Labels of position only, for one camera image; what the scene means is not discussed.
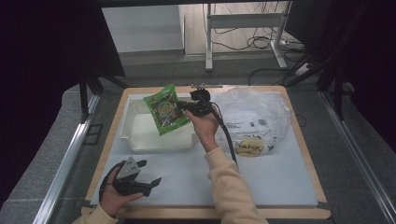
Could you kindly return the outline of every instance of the sweater sleeve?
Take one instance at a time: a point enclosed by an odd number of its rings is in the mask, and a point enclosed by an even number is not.
[[[221,223],[268,223],[258,214],[248,183],[239,174],[235,162],[225,155],[222,147],[206,153],[205,159],[209,165],[213,201]]]
[[[118,220],[109,216],[100,204],[90,214],[85,214],[76,219],[73,224],[115,224]]]

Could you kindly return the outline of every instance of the wooden frame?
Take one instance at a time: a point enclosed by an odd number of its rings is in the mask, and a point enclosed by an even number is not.
[[[225,86],[223,88],[208,89],[210,92],[222,92],[227,91],[236,86]],[[279,91],[285,98],[287,106],[292,109],[290,98],[284,87],[280,86],[239,86],[251,88],[255,91]],[[120,119],[122,117],[122,112],[125,107],[125,103],[128,99],[129,94],[147,94],[147,93],[157,93],[162,90],[163,87],[155,88],[129,88],[126,89],[120,99],[119,107],[117,109],[116,115],[111,124],[110,131],[105,142],[102,155],[99,159],[98,165],[96,167],[95,173],[92,178],[90,188],[86,195],[86,201],[91,201],[96,186],[98,185],[102,172],[105,169],[106,161],[110,153],[111,147],[113,146],[116,131],[120,124]],[[178,93],[193,91],[191,87],[177,87]],[[277,207],[277,208],[265,208],[259,207],[259,213],[265,218],[328,218],[331,214],[329,209],[330,206],[327,205],[327,200],[324,195],[323,189],[318,180],[318,175],[315,170],[315,166],[309,155],[308,148],[305,144],[303,134],[300,130],[297,118],[292,114],[292,128],[295,132],[301,153],[304,158],[305,166],[308,170],[309,176],[311,178],[315,193],[318,198],[319,205],[315,207]],[[81,213],[87,214],[92,211],[91,207],[82,207]],[[216,219],[219,218],[216,210],[213,207],[208,206],[196,206],[196,207],[165,207],[165,206],[139,206],[139,207],[125,207],[120,210],[119,217],[123,218],[172,218],[172,219]]]

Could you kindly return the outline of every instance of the chip bag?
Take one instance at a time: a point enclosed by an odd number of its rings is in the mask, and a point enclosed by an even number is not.
[[[143,100],[148,105],[160,135],[190,123],[183,110],[177,107],[178,99],[174,84],[167,85],[160,92],[144,97]]]

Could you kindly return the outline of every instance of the white tray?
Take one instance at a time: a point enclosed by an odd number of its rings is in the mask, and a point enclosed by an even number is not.
[[[198,142],[192,123],[160,136],[149,107],[142,99],[127,101],[124,112],[120,138],[125,140],[133,151],[175,151],[192,148]]]

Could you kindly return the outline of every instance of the black strap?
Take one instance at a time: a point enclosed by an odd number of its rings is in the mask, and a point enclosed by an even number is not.
[[[113,168],[110,169],[110,171],[107,173],[107,175],[105,176],[105,178],[103,178],[102,184],[100,185],[100,188],[99,188],[99,202],[102,200],[102,194],[103,194],[103,191],[105,190],[108,177],[110,176],[110,174],[111,174],[117,167],[122,167],[124,163],[125,163],[125,161],[122,161],[122,162],[120,162],[120,163],[117,163],[115,166],[113,166]]]

